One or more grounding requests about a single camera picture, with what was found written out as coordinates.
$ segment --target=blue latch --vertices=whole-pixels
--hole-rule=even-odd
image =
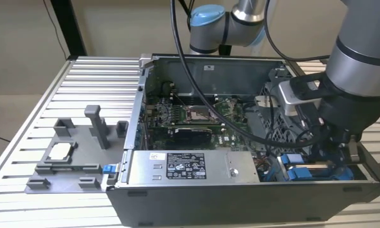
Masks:
[[[291,180],[302,178],[313,178],[311,172],[307,167],[294,168],[287,171]]]
[[[305,163],[305,159],[301,154],[287,153],[281,156],[283,164],[302,164]]]
[[[103,174],[117,174],[117,164],[115,165],[105,165]]]

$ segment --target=robotic arm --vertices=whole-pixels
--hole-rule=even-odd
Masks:
[[[357,142],[380,117],[380,0],[342,0],[349,7],[327,70],[291,80],[301,100],[322,99],[319,116],[327,126],[327,147],[350,145],[359,162]],[[221,44],[261,42],[267,0],[241,0],[231,12],[217,5],[193,12],[191,53],[213,54]],[[307,83],[321,81],[318,90]]]
[[[380,0],[346,0],[349,13],[326,72],[291,80],[301,100],[322,98],[318,112],[330,130],[327,147],[349,145],[359,162],[357,142],[380,117]],[[307,82],[321,81],[318,90]]]

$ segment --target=metal frame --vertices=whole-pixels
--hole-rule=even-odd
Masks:
[[[71,0],[51,0],[59,25],[63,30],[63,37],[69,45],[73,56],[87,56],[79,23],[75,16],[74,5]]]

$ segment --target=power supply label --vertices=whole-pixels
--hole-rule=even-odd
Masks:
[[[169,153],[169,179],[207,179],[205,153]]]

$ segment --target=sticker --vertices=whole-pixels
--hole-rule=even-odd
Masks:
[[[205,70],[215,70],[215,65],[206,65]]]
[[[207,179],[205,153],[169,153],[169,179]]]
[[[150,160],[165,160],[166,159],[166,153],[151,153],[150,154]]]

